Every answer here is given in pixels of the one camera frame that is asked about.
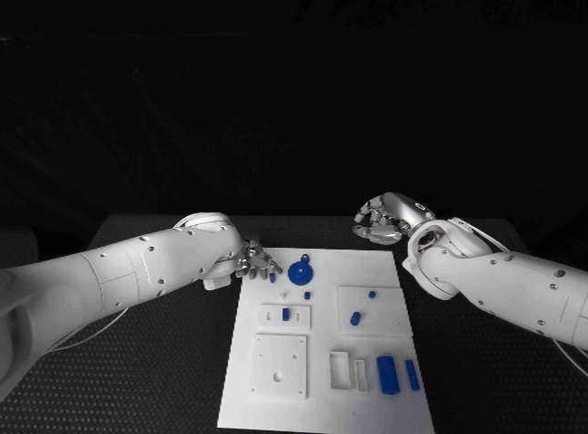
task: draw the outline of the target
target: small blue piece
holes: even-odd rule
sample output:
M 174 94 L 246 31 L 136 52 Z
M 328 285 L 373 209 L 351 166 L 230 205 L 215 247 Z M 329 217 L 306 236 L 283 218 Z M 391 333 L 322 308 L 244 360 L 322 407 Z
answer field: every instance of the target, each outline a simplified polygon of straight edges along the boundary
M 354 312 L 351 314 L 351 319 L 348 320 L 348 323 L 354 326 L 358 325 L 358 323 L 361 322 L 361 313 L 360 312 Z
M 309 263 L 309 256 L 302 255 L 302 259 L 299 262 L 295 262 L 292 266 L 289 267 L 289 280 L 295 285 L 305 285 L 312 280 L 312 267 L 308 265 Z
M 375 363 L 381 393 L 384 395 L 396 395 L 400 392 L 400 384 L 397 383 L 393 358 L 388 355 L 383 355 L 377 357 Z
M 419 390 L 419 381 L 416 379 L 414 364 L 411 360 L 406 360 L 407 381 L 410 382 L 410 390 Z

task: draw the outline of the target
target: table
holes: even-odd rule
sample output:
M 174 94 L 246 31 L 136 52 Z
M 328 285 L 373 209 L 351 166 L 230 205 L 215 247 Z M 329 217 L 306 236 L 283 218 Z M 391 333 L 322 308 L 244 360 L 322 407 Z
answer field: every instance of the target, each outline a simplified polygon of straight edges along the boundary
M 181 217 L 113 215 L 90 247 L 169 228 Z M 427 295 L 401 269 L 404 241 L 388 247 L 364 241 L 351 217 L 231 220 L 267 247 L 391 250 L 437 434 L 588 432 L 588 380 L 551 341 L 460 295 L 449 301 Z M 504 220 L 465 220 L 525 252 Z M 89 342 L 47 355 L 0 405 L 0 434 L 227 432 L 215 421 L 237 300 L 237 280 L 211 292 L 197 282 L 132 308 Z

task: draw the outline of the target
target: blue rectangular block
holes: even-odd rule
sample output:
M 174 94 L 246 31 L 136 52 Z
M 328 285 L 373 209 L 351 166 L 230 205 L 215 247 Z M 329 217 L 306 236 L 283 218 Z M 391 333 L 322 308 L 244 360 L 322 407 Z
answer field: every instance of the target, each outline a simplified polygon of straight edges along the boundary
M 384 395 L 394 395 L 400 392 L 397 373 L 394 371 L 393 358 L 387 355 L 377 357 L 377 374 L 380 375 L 380 388 Z
M 414 371 L 414 363 L 411 360 L 406 360 L 406 372 L 407 372 L 407 381 L 410 382 L 410 390 L 419 390 L 419 380 L 416 379 L 416 371 Z

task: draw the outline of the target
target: black curtain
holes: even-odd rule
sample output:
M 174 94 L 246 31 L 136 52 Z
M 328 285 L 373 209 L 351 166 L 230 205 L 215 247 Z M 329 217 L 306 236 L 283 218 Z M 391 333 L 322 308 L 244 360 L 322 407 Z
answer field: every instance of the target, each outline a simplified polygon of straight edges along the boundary
M 0 25 L 0 224 L 48 258 L 115 212 L 352 215 L 394 191 L 588 269 L 588 15 L 458 3 Z

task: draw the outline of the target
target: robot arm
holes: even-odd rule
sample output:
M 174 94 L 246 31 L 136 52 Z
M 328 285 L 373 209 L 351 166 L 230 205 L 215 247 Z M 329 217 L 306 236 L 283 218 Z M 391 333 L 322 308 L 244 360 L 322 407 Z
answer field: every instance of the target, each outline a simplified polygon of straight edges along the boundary
M 54 344 L 74 330 L 197 279 L 205 289 L 230 274 L 280 267 L 244 241 L 220 213 L 188 216 L 172 229 L 40 262 L 0 269 L 0 401 Z
M 488 314 L 588 350 L 588 272 L 502 246 L 505 251 L 494 253 L 460 219 L 433 220 L 427 209 L 394 193 L 378 198 L 368 202 L 371 207 L 362 206 L 355 222 L 367 213 L 380 220 L 371 215 L 371 227 L 355 226 L 354 232 L 390 244 L 397 234 L 410 237 L 403 267 L 429 294 L 446 300 L 460 292 Z M 381 219 L 397 224 L 383 225 Z M 377 231 L 387 227 L 393 239 Z

